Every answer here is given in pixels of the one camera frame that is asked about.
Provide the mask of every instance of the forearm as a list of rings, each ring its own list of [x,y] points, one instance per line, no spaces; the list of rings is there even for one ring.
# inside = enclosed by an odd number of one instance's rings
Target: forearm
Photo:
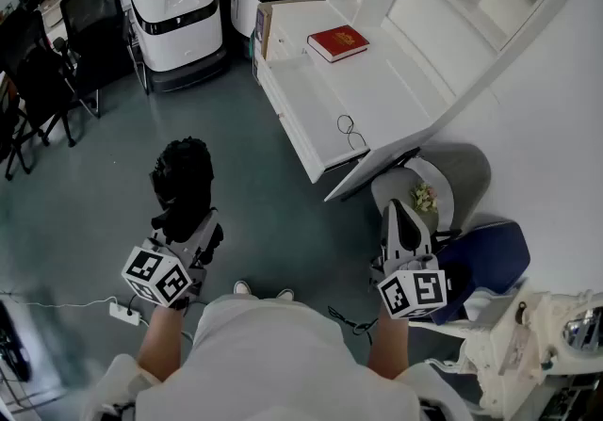
[[[382,306],[368,368],[392,380],[408,368],[408,321],[392,319]]]
[[[180,368],[182,312],[157,306],[137,359],[139,366],[160,381]]]

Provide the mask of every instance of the white shirt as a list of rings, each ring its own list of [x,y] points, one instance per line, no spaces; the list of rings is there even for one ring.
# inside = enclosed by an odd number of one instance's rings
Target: white shirt
[[[135,403],[138,421],[380,421],[427,419],[419,399],[446,419],[471,420],[465,404],[426,364],[386,380],[357,364],[332,320],[297,302],[221,299],[205,308],[186,362],[160,383],[118,356],[86,406],[84,421]]]

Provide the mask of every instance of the white sneaker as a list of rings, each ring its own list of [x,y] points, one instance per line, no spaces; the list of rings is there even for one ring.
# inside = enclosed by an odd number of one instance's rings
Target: white sneaker
[[[283,289],[278,296],[276,296],[276,299],[282,299],[282,300],[289,300],[292,301],[293,300],[293,291],[291,289]]]
[[[247,294],[250,296],[252,290],[249,288],[249,285],[245,281],[238,281],[235,283],[235,294]]]

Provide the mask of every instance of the book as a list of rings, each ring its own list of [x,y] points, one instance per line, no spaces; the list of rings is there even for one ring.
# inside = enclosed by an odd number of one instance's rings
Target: book
[[[308,36],[308,44],[330,63],[361,53],[369,45],[358,31],[348,25],[311,34]]]

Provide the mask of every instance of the gray floor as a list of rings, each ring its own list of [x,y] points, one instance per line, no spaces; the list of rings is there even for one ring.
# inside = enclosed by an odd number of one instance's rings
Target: gray floor
[[[126,77],[103,91],[99,121],[81,108],[72,112],[74,148],[56,138],[49,148],[27,150],[31,174],[15,164],[12,182],[0,181],[0,288],[20,301],[80,303],[112,295],[127,301],[123,263],[159,213],[148,174],[168,142],[193,136],[212,155],[213,204],[225,234],[203,300],[231,292],[242,278],[259,296],[288,286],[324,314],[333,305],[352,319],[376,316],[367,262],[378,252],[380,216],[369,191],[348,202],[322,201],[349,169],[310,183],[250,69],[237,64],[206,84],[150,99],[134,75]],[[38,339],[33,364],[53,371],[67,394],[38,408],[43,419],[77,419],[86,389],[116,354],[135,354],[144,334],[109,317],[107,304],[52,310],[3,297],[11,312],[27,317],[20,329],[32,332],[24,336]],[[149,304],[135,306],[150,315]],[[187,315],[190,332],[202,309],[196,305]],[[363,363],[367,339],[343,331]],[[453,347],[437,334],[412,333],[414,361],[447,357]],[[25,389],[35,391],[36,383]]]

